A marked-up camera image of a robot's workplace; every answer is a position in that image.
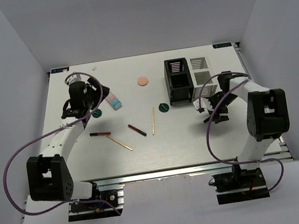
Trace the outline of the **white pink teal spray bottle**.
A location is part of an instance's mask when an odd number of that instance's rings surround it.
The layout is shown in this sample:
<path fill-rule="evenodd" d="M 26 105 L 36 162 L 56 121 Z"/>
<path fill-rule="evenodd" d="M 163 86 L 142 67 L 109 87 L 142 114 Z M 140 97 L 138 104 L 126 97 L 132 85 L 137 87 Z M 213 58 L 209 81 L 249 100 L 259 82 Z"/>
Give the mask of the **white pink teal spray bottle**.
<path fill-rule="evenodd" d="M 111 91 L 109 92 L 109 94 L 105 97 L 105 101 L 107 101 L 107 103 L 109 103 L 109 105 L 114 109 L 114 110 L 118 110 L 122 107 L 122 103 L 121 101 L 116 97 L 116 95 L 114 95 L 114 93 L 112 93 Z"/>

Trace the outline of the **red black lip gloss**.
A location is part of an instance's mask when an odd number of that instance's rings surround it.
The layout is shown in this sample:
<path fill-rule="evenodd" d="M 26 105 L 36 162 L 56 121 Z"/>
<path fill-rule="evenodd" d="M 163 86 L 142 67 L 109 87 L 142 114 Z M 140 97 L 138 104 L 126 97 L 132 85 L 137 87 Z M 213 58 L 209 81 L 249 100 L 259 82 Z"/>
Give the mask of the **red black lip gloss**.
<path fill-rule="evenodd" d="M 91 132 L 89 135 L 90 135 L 90 137 L 94 137 L 94 136 L 96 136 L 96 137 L 98 137 L 98 136 L 110 136 L 111 132 L 94 132 L 94 133 Z"/>

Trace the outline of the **gold makeup stick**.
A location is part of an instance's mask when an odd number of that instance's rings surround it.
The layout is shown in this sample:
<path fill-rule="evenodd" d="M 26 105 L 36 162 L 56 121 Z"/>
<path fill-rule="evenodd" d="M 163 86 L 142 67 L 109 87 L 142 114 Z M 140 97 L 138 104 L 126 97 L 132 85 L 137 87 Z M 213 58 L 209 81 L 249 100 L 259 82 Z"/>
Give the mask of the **gold makeup stick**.
<path fill-rule="evenodd" d="M 152 133 L 155 135 L 155 113 L 154 113 L 154 107 L 152 107 Z"/>
<path fill-rule="evenodd" d="M 133 151 L 133 149 L 132 149 L 130 146 L 128 146 L 128 145 L 126 145 L 126 144 L 120 142 L 119 140 L 113 138 L 112 136 L 110 136 L 110 135 L 109 135 L 109 136 L 106 135 L 106 137 L 107 137 L 108 139 L 110 139 L 111 141 L 115 142 L 116 144 L 122 146 L 123 148 L 126 148 L 126 149 L 128 149 L 129 151 Z"/>

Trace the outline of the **red lip gloss tube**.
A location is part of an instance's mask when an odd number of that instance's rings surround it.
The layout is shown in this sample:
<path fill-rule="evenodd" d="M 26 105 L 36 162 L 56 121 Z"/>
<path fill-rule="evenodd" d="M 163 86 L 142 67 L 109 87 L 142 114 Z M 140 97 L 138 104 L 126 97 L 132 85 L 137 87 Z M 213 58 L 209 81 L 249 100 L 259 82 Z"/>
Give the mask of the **red lip gloss tube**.
<path fill-rule="evenodd" d="M 139 128 L 137 128 L 137 127 L 134 127 L 134 126 L 131 125 L 131 124 L 128 124 L 127 127 L 128 127 L 129 129 L 135 131 L 136 133 L 138 133 L 138 134 L 144 136 L 144 137 L 147 136 L 147 133 L 146 133 L 146 132 L 142 131 L 141 129 L 139 129 Z"/>

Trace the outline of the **pink round makeup puff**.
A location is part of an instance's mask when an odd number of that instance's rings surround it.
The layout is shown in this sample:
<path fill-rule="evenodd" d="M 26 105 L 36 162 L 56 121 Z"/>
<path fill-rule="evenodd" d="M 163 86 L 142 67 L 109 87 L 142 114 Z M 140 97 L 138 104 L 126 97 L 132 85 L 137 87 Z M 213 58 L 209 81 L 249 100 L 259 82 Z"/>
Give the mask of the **pink round makeup puff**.
<path fill-rule="evenodd" d="M 138 77 L 137 84 L 139 86 L 146 86 L 148 84 L 148 78 L 144 76 Z"/>

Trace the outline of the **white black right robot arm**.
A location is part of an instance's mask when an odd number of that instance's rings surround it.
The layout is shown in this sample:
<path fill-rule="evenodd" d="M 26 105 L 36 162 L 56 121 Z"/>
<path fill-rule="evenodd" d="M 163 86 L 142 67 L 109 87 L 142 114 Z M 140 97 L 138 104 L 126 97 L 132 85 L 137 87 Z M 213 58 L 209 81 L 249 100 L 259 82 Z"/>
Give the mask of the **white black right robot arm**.
<path fill-rule="evenodd" d="M 256 84 L 248 74 L 242 72 L 224 71 L 210 77 L 201 89 L 213 78 L 217 78 L 221 88 L 220 94 L 213 99 L 203 99 L 200 95 L 193 102 L 195 110 L 210 112 L 207 125 L 206 145 L 210 155 L 218 162 L 240 166 L 232 173 L 233 183 L 245 187 L 252 181 L 251 170 L 260 167 L 267 149 L 290 127 L 286 95 L 283 89 L 270 89 Z M 220 109 L 228 106 L 236 98 L 247 103 L 247 130 L 249 137 L 242 152 L 234 162 L 222 160 L 212 152 L 209 132 L 212 120 Z"/>

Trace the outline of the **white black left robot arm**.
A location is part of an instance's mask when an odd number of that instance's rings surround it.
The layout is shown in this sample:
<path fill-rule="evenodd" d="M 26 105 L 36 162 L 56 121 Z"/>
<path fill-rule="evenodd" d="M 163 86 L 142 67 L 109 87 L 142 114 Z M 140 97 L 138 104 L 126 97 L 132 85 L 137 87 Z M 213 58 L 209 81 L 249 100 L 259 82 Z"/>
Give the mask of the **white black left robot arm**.
<path fill-rule="evenodd" d="M 61 115 L 62 131 L 37 157 L 30 157 L 26 164 L 30 197 L 34 201 L 82 200 L 90 209 L 98 207 L 101 195 L 91 182 L 74 181 L 67 167 L 67 159 L 77 138 L 85 130 L 89 114 L 110 89 L 100 86 L 94 79 L 76 81 L 69 85 L 70 98 L 64 103 Z"/>

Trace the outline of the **dark green round puff left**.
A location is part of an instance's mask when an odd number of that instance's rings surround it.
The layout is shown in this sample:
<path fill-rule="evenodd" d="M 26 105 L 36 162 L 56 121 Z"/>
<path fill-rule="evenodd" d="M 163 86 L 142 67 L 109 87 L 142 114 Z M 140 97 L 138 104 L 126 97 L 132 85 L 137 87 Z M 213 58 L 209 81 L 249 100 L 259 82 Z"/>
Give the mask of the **dark green round puff left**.
<path fill-rule="evenodd" d="M 93 114 L 93 118 L 100 118 L 102 116 L 102 110 L 97 109 Z"/>

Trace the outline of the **dark green round puff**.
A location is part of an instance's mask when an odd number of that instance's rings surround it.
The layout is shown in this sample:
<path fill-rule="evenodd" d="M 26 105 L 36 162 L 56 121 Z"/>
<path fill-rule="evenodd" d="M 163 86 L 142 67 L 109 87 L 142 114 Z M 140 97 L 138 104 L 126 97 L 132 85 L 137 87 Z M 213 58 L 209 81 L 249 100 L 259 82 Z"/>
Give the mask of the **dark green round puff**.
<path fill-rule="evenodd" d="M 158 109 L 162 113 L 167 113 L 170 108 L 169 108 L 168 104 L 166 104 L 166 103 L 160 103 Z"/>
<path fill-rule="evenodd" d="M 100 118 L 102 116 L 102 110 L 97 109 L 93 114 L 93 118 Z"/>

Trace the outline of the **blue table label left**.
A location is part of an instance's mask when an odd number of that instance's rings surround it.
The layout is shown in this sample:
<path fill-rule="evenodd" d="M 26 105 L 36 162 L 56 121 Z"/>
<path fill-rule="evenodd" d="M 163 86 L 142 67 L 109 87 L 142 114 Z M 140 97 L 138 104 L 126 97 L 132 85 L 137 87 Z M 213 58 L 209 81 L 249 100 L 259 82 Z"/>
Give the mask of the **blue table label left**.
<path fill-rule="evenodd" d="M 62 72 L 67 72 L 69 71 L 69 67 L 61 67 L 61 68 L 54 68 L 50 71 L 51 74 L 55 74 L 55 73 L 62 73 Z"/>

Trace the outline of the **blue table label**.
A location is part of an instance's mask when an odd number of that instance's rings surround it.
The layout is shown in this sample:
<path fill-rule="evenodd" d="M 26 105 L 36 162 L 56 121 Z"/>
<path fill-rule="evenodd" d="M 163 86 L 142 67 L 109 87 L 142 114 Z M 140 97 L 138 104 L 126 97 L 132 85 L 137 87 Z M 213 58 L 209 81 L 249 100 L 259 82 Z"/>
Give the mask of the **blue table label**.
<path fill-rule="evenodd" d="M 67 72 L 69 71 L 69 67 L 61 67 L 61 68 L 54 68 L 50 71 L 51 74 L 55 74 L 55 73 L 62 73 L 62 72 Z"/>
<path fill-rule="evenodd" d="M 214 49 L 220 49 L 220 48 L 223 48 L 223 47 L 230 47 L 232 46 L 231 42 L 222 42 L 222 43 L 218 43 L 218 44 L 213 44 L 212 47 Z"/>

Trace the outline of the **black slotted organizer box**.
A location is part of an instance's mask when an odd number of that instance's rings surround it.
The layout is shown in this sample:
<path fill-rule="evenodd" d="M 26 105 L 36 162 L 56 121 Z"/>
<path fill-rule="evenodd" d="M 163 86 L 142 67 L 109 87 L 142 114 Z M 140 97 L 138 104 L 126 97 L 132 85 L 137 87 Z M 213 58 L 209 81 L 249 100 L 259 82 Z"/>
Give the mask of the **black slotted organizer box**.
<path fill-rule="evenodd" d="M 170 105 L 192 101 L 194 85 L 184 57 L 164 60 L 164 77 Z"/>

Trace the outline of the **dark green round puff right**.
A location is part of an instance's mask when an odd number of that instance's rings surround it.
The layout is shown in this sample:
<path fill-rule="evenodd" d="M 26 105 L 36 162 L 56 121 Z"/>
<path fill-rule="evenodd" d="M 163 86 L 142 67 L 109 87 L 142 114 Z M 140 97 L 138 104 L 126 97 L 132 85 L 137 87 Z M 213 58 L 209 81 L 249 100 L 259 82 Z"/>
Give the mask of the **dark green round puff right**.
<path fill-rule="evenodd" d="M 160 103 L 158 109 L 162 113 L 167 113 L 170 108 L 169 108 L 168 104 L 166 104 L 166 103 Z"/>

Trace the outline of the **white slotted organizer box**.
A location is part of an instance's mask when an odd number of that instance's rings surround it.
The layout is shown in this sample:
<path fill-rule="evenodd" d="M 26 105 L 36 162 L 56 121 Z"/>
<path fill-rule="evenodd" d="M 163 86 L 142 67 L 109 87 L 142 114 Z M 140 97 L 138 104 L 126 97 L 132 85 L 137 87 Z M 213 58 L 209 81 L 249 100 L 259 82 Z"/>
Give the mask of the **white slotted organizer box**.
<path fill-rule="evenodd" d="M 213 75 L 209 59 L 206 56 L 188 58 L 187 64 L 193 81 L 193 100 L 196 100 L 199 95 L 203 98 L 213 96 L 217 92 L 218 82 L 214 78 L 208 81 Z"/>

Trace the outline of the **blue table label right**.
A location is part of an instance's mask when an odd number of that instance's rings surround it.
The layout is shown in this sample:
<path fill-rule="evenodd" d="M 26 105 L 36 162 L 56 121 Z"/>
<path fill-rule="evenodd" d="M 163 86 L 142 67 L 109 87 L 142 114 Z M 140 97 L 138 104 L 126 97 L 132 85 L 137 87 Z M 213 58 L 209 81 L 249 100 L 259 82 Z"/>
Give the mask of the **blue table label right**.
<path fill-rule="evenodd" d="M 223 47 L 230 47 L 232 46 L 231 42 L 222 42 L 222 43 L 218 43 L 218 44 L 213 44 L 212 47 L 214 49 L 220 49 L 220 48 L 223 48 Z"/>

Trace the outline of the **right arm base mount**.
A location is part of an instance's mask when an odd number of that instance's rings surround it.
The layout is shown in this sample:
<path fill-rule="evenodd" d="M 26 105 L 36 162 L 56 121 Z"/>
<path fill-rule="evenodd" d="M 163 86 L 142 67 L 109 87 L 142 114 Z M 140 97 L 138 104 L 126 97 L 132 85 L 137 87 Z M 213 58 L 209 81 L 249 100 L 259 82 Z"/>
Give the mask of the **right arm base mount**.
<path fill-rule="evenodd" d="M 215 174 L 208 185 L 215 188 L 220 205 L 270 197 L 265 178 L 259 168 L 251 174 L 239 177 L 233 172 Z"/>

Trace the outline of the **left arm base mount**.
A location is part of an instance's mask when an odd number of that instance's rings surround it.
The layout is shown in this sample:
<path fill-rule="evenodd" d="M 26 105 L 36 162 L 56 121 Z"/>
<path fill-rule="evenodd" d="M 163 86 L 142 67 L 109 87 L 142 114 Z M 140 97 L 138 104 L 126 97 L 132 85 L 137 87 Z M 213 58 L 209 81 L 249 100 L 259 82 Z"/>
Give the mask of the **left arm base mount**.
<path fill-rule="evenodd" d="M 80 202 L 70 203 L 68 212 L 69 222 L 80 222 L 108 217 L 119 217 L 123 211 L 124 191 L 122 186 L 99 185 L 91 182 L 92 197 Z"/>

